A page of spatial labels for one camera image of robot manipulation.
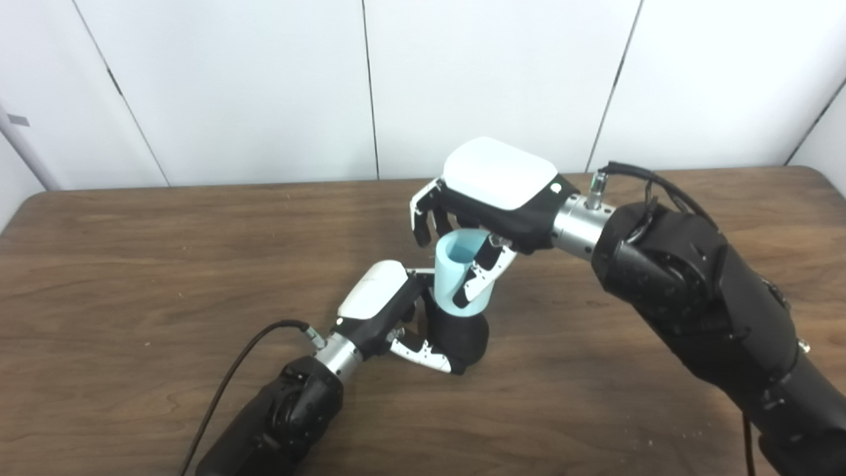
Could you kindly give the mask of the white and black right hand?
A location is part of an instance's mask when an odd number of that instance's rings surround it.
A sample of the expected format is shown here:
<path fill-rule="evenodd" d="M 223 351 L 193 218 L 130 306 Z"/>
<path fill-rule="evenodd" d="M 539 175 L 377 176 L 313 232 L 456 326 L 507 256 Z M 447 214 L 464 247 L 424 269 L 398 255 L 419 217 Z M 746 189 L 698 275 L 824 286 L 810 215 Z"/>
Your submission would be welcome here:
<path fill-rule="evenodd" d="M 492 138 L 472 139 L 449 155 L 442 173 L 410 199 L 420 247 L 452 232 L 449 217 L 481 235 L 448 300 L 465 309 L 491 289 L 517 254 L 553 249 L 554 222 L 577 189 L 548 160 Z"/>

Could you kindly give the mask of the white and black left hand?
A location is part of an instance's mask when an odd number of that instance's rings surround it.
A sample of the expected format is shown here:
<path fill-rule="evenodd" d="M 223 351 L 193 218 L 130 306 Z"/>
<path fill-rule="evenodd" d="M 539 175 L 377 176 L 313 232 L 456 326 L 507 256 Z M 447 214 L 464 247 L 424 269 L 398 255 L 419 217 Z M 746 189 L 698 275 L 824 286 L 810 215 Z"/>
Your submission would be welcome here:
<path fill-rule="evenodd" d="M 360 364 L 393 353 L 412 364 L 454 376 L 465 373 L 456 356 L 448 356 L 433 337 L 404 327 L 422 301 L 427 329 L 442 323 L 446 313 L 434 299 L 434 269 L 405 268 L 399 261 L 374 263 L 339 305 L 326 346 L 315 358 L 342 383 Z"/>

